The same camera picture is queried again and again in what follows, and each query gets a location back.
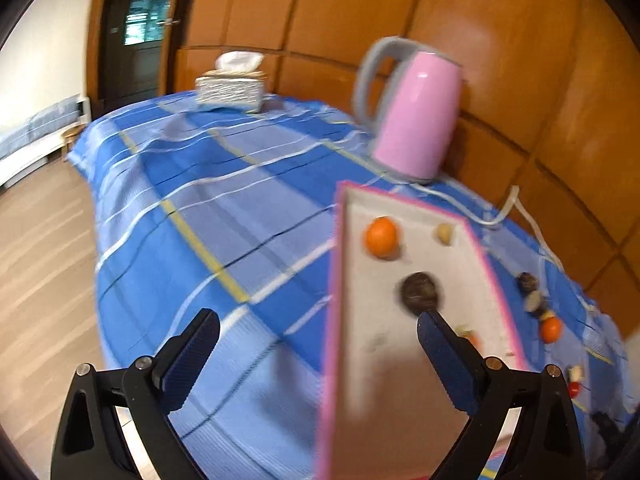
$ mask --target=wooden stool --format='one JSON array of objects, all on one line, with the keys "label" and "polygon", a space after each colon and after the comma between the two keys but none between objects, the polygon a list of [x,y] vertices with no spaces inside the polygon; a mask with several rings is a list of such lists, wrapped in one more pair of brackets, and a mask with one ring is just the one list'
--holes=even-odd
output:
[{"label": "wooden stool", "polygon": [[62,156],[64,157],[73,148],[78,137],[84,132],[86,124],[76,124],[62,134],[64,145],[62,146]]}]

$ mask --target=white power cord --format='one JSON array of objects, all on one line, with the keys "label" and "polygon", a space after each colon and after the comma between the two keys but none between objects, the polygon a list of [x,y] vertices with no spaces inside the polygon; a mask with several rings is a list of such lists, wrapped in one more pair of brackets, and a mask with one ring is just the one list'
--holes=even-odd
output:
[{"label": "white power cord", "polygon": [[478,215],[476,215],[472,211],[469,211],[469,209],[466,208],[464,205],[462,205],[460,202],[458,202],[458,200],[456,200],[452,196],[449,196],[446,193],[437,191],[435,189],[430,189],[429,187],[420,186],[419,184],[411,184],[411,187],[413,187],[414,189],[417,189],[418,191],[424,194],[437,196],[438,198],[441,198],[446,202],[449,202],[453,207],[459,209],[470,220],[485,227],[493,227],[503,222],[504,219],[507,218],[507,216],[515,206],[515,208],[521,213],[522,216],[524,216],[525,220],[529,222],[529,224],[533,228],[533,232],[536,235],[536,238],[538,240],[538,243],[540,244],[540,247],[542,247],[542,249],[546,252],[549,259],[553,261],[553,263],[555,263],[556,266],[558,266],[558,269],[564,272],[564,267],[562,266],[562,262],[560,261],[560,258],[556,256],[556,254],[551,250],[549,245],[546,243],[545,238],[542,235],[542,231],[540,230],[540,226],[534,220],[533,216],[531,216],[529,212],[525,209],[525,207],[522,205],[522,202],[518,199],[518,193],[520,192],[520,188],[518,186],[511,186],[511,190],[509,191],[509,195],[507,197],[507,200],[505,200],[504,205],[502,206],[502,209],[500,209],[500,212],[491,220],[484,220],[480,218]]}]

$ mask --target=gray kettle handle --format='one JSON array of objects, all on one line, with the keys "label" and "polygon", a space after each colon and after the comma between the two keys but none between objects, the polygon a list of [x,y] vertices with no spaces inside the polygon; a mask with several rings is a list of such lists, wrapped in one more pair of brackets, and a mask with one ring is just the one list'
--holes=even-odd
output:
[{"label": "gray kettle handle", "polygon": [[369,116],[369,88],[378,72],[380,63],[386,57],[392,57],[396,61],[405,60],[414,52],[420,50],[421,47],[422,45],[417,41],[407,40],[399,36],[389,36],[388,38],[377,40],[365,54],[356,75],[351,106],[353,107],[356,121],[370,133],[376,133],[376,123]]}]

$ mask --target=silver bolt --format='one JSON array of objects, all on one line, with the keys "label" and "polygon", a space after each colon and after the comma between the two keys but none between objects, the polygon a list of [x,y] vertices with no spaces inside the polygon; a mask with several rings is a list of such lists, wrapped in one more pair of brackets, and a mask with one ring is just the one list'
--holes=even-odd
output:
[{"label": "silver bolt", "polygon": [[78,368],[76,368],[76,374],[78,374],[80,377],[87,375],[90,371],[91,366],[87,363],[82,363],[81,365],[78,365]]},{"label": "silver bolt", "polygon": [[486,364],[486,367],[489,368],[489,370],[499,370],[500,368],[502,368],[502,361],[500,361],[500,359],[498,359],[497,357],[488,357],[484,360],[484,363]]},{"label": "silver bolt", "polygon": [[545,370],[552,377],[560,377],[562,375],[562,371],[556,365],[547,365]]},{"label": "silver bolt", "polygon": [[151,366],[153,360],[148,355],[144,355],[136,359],[136,368],[138,370],[146,370]]}]

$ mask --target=white tray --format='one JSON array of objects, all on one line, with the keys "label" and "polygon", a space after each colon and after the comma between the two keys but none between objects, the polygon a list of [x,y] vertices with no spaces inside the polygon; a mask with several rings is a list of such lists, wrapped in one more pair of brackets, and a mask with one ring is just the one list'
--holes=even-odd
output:
[{"label": "white tray", "polygon": [[[340,186],[338,204],[318,478],[429,476],[468,417],[453,407],[424,354],[399,283],[419,270],[432,274],[449,325],[474,330],[484,356],[522,368],[513,321],[465,219],[350,183]],[[376,259],[363,247],[363,232],[379,216],[401,228],[396,260]],[[451,246],[434,238],[441,222],[454,225]],[[499,442],[513,434],[516,422],[511,410]]]}]

